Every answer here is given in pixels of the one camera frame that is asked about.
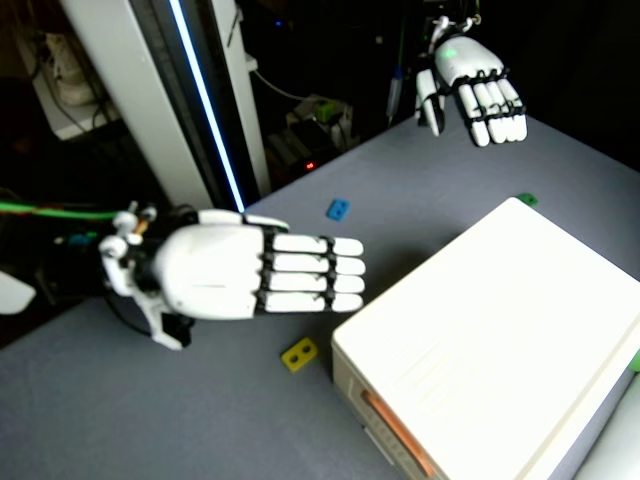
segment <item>led light strip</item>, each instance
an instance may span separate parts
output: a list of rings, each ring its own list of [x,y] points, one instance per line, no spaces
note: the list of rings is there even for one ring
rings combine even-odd
[[[220,135],[220,128],[218,128],[218,122],[216,121],[216,116],[213,113],[211,100],[209,99],[209,93],[207,92],[207,88],[204,85],[204,78],[202,77],[202,72],[200,70],[200,65],[198,64],[196,52],[193,49],[193,44],[191,43],[191,36],[189,35],[189,29],[187,28],[187,23],[185,22],[184,14],[182,13],[180,0],[169,0],[169,3],[171,4],[173,17],[175,18],[176,24],[178,25],[178,32],[180,32],[182,45],[184,46],[184,50],[187,54],[187,59],[189,60],[189,67],[191,68],[193,78],[196,81],[196,87],[198,88],[200,100],[204,105],[204,111],[207,115],[207,120],[209,120],[211,133],[213,133],[213,138],[216,142],[216,146],[218,147],[218,153],[220,154],[220,158],[222,159],[222,166],[224,167],[227,179],[229,180],[229,185],[231,186],[233,199],[236,202],[238,211],[242,213],[244,212],[244,203],[242,202],[242,196],[240,195],[240,190],[238,189],[236,178],[233,175],[233,170],[231,168],[231,164],[229,163],[229,156],[227,155],[227,150],[224,147],[222,135]]]

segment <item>white box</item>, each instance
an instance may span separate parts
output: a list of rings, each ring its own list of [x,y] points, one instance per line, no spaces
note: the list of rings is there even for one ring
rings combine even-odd
[[[639,312],[640,283],[509,199],[335,331],[334,381],[411,479],[546,480]]]

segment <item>yellow block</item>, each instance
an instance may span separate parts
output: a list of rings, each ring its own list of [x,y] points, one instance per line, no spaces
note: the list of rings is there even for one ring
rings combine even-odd
[[[280,360],[291,373],[297,372],[318,354],[318,347],[309,337],[304,337],[289,350],[280,355]]]

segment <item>robotic hand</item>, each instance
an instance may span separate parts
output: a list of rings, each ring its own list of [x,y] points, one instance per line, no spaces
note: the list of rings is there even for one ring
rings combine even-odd
[[[500,59],[462,35],[471,25],[469,18],[463,25],[452,24],[448,17],[438,20],[427,51],[430,68],[416,76],[416,116],[439,136],[444,129],[443,93],[452,92],[476,145],[522,141],[527,136],[525,107]]]
[[[117,232],[100,243],[111,287],[141,308],[151,338],[172,350],[190,341],[190,324],[171,316],[241,320],[258,312],[349,312],[362,306],[359,257],[347,238],[288,234],[279,220],[224,210],[187,210],[155,244],[145,232],[154,209],[120,212]]]

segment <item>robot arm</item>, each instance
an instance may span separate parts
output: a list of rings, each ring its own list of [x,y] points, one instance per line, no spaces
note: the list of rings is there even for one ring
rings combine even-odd
[[[471,25],[471,19],[463,26],[451,24],[447,17],[438,21],[427,52],[429,68],[416,76],[416,113],[438,136],[444,128],[442,94],[453,93],[476,145],[523,141],[525,107],[500,59],[462,35]]]
[[[172,350],[188,344],[188,331],[174,329],[165,314],[241,320],[362,306],[365,265],[357,240],[292,235],[272,218],[204,210],[149,249],[144,230],[154,219],[152,210],[140,217],[121,212],[100,252],[112,288],[134,299],[152,339]]]

